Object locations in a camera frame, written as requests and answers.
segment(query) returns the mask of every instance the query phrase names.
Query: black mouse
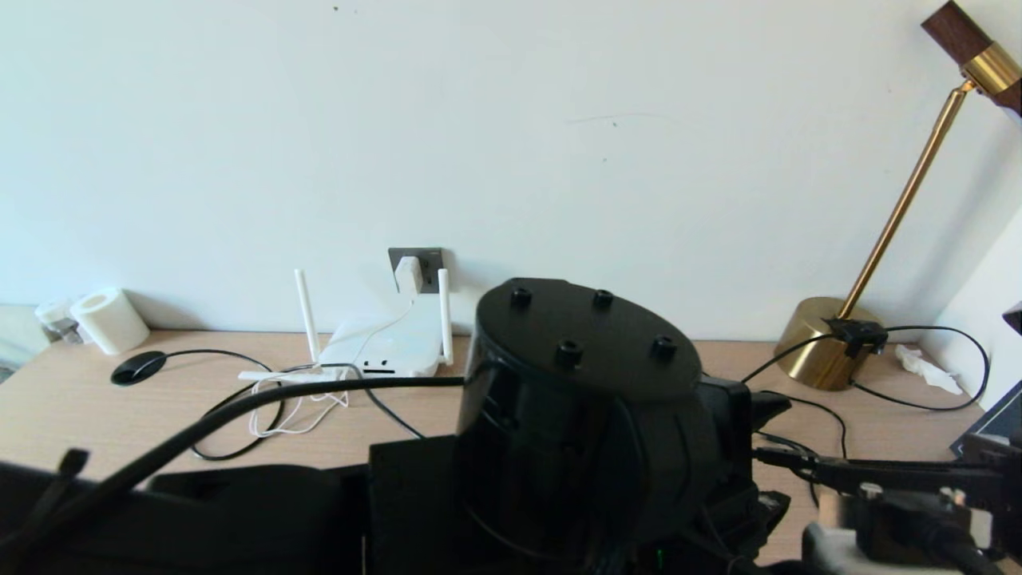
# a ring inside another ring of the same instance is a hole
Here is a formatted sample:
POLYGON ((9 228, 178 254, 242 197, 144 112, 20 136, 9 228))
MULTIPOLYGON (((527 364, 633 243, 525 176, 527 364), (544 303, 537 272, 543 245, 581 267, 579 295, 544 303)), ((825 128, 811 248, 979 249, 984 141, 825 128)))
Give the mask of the black mouse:
POLYGON ((110 374, 110 383, 119 386, 134 386, 152 377, 159 372, 167 364, 167 354, 161 351, 147 351, 125 361, 124 364, 113 369, 110 374))

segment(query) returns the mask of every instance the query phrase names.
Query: crumpled tissue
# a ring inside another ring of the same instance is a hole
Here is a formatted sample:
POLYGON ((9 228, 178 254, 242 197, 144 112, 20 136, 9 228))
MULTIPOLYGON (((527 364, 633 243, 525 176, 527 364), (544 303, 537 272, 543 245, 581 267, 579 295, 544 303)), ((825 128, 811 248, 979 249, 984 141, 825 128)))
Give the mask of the crumpled tissue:
POLYGON ((901 367, 904 368, 905 372, 922 376, 927 384, 935 388, 940 388, 955 395, 962 395, 962 389, 955 381, 954 374, 948 374, 923 360, 923 352, 898 345, 894 348, 894 355, 901 361, 901 367))

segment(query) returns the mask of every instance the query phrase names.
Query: screw head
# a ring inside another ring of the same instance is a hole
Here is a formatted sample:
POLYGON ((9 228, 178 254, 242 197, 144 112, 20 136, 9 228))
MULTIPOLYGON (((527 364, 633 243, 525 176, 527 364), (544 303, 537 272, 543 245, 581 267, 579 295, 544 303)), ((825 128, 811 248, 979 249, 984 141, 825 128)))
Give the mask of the screw head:
POLYGON ((650 354, 660 362, 669 362, 678 351, 678 344, 667 336, 657 336, 653 338, 653 347, 650 354))
POLYGON ((858 494, 867 501, 875 501, 884 494, 884 488, 876 483, 861 483, 858 485, 858 494))
POLYGON ((557 363, 565 368, 577 368, 582 364, 582 344, 574 340, 561 340, 557 344, 557 363))
POLYGON ((532 301, 532 293, 524 287, 515 287, 511 292, 511 305, 525 307, 532 301))
POLYGON ((614 301, 614 295, 606 290, 597 290, 593 294, 593 307, 599 309, 606 309, 610 307, 610 304, 614 301))

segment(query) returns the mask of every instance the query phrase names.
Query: white cable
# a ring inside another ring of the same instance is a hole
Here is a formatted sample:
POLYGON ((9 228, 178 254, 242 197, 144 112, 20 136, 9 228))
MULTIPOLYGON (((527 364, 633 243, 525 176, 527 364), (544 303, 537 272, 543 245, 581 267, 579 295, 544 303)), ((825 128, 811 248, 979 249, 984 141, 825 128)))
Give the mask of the white cable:
MULTIPOLYGON (((408 308, 405 309, 404 314, 402 314, 401 316, 399 316, 394 320, 392 320, 392 321, 390 321, 390 322, 388 322, 388 323, 380 326, 379 328, 373 330, 372 332, 370 332, 369 335, 366 336, 366 339, 362 342, 362 346, 359 347, 359 351, 355 352, 355 358, 351 362, 351 364, 353 364, 353 365, 357 364, 357 361, 359 360, 359 356, 362 355, 362 352, 365 351, 366 346, 369 345, 369 341, 372 340, 374 337, 376 337, 376 335, 379 334, 380 332, 382 332, 383 330, 386 330, 387 328, 389 328, 389 327, 393 326, 394 324, 397 324, 397 323, 401 322, 402 320, 404 320, 405 317, 407 317, 408 314, 410 312, 412 312, 412 306, 413 305, 415 305, 414 300, 411 303, 409 303, 408 308)), ((316 369, 316 368, 319 368, 319 365, 314 366, 312 368, 308 368, 307 370, 313 370, 313 369, 316 369)), ((340 376, 337 379, 337 381, 340 381, 340 382, 346 380, 347 379, 347 375, 351 372, 350 368, 343 368, 342 370, 343 370, 343 372, 340 373, 340 376)), ((271 382, 271 381, 273 381, 273 377, 272 376, 257 381, 254 384, 252 384, 251 394, 256 395, 257 393, 259 393, 260 387, 262 386, 263 382, 271 382)), ((336 408, 337 405, 343 405, 344 408, 347 408, 347 392, 346 391, 344 393, 342 393, 339 398, 337 396, 333 395, 333 394, 330 394, 330 393, 323 394, 323 395, 309 396, 309 399, 311 399, 313 401, 316 401, 316 402, 320 402, 320 401, 323 401, 323 400, 326 400, 326 399, 331 399, 331 400, 333 400, 333 403, 331 403, 329 406, 327 406, 326 410, 324 410, 319 415, 319 417, 316 418, 316 420, 312 424, 310 424, 307 428, 300 429, 300 430, 289 430, 289 429, 286 429, 287 424, 291 421, 291 419, 294 418, 295 415, 297 415, 298 411, 301 409, 301 401, 304 399, 305 399, 304 397, 299 397, 298 398, 298 401, 295 403, 294 409, 291 410, 291 413, 288 414, 286 418, 284 418, 284 421, 281 422, 279 426, 277 426, 274 429, 269 429, 269 430, 266 430, 266 431, 260 431, 259 430, 259 415, 258 415, 257 412, 252 412, 251 415, 248 417, 248 433, 250 433, 251 435, 253 435, 256 437, 259 437, 259 438, 266 438, 266 437, 270 437, 270 436, 277 435, 277 434, 300 435, 300 434, 309 433, 309 432, 313 431, 316 428, 316 426, 318 426, 319 423, 322 422, 324 418, 326 418, 327 414, 329 414, 330 411, 333 410, 334 408, 336 408)))

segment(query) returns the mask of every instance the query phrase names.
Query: black device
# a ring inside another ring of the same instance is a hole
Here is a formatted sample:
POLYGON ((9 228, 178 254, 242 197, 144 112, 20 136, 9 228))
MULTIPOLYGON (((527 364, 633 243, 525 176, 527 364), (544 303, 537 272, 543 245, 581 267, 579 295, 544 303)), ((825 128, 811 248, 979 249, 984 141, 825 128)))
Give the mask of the black device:
POLYGON ((130 491, 263 393, 99 484, 76 479, 77 451, 55 476, 0 464, 0 573, 814 572, 753 562, 789 504, 758 489, 753 458, 808 465, 752 449, 790 403, 702 376, 649 310, 509 280, 479 302, 463 384, 456 435, 374 445, 365 466, 169 474, 130 491))

